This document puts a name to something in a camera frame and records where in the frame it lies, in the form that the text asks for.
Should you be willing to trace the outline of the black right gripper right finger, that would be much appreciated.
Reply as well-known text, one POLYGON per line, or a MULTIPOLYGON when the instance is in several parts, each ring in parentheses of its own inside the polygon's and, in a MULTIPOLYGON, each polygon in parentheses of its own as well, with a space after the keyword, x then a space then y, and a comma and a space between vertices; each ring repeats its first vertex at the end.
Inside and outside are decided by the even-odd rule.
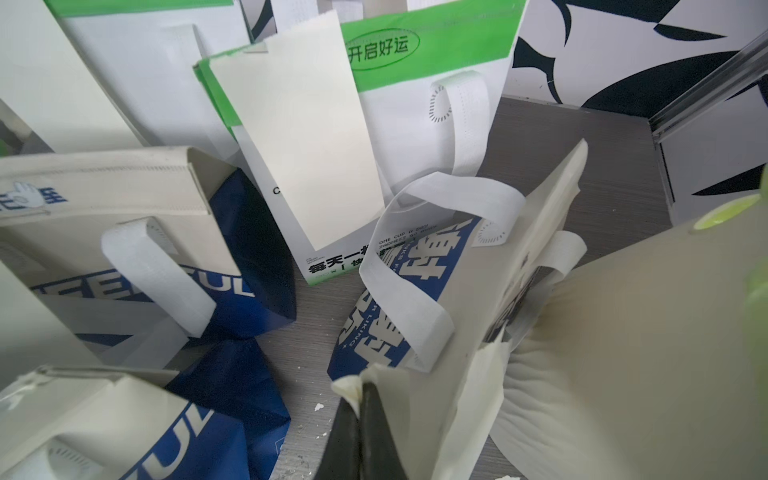
POLYGON ((364 383, 360 402, 360 478, 406 480, 378 388, 364 383))

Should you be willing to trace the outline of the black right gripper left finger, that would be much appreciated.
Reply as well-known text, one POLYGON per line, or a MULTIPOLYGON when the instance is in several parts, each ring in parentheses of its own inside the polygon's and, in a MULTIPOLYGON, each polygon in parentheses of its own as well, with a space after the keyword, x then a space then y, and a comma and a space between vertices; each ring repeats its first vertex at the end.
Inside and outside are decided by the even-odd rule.
POLYGON ((358 480, 361 467, 360 447, 358 417, 352 406, 345 399, 341 399, 314 478, 358 480))

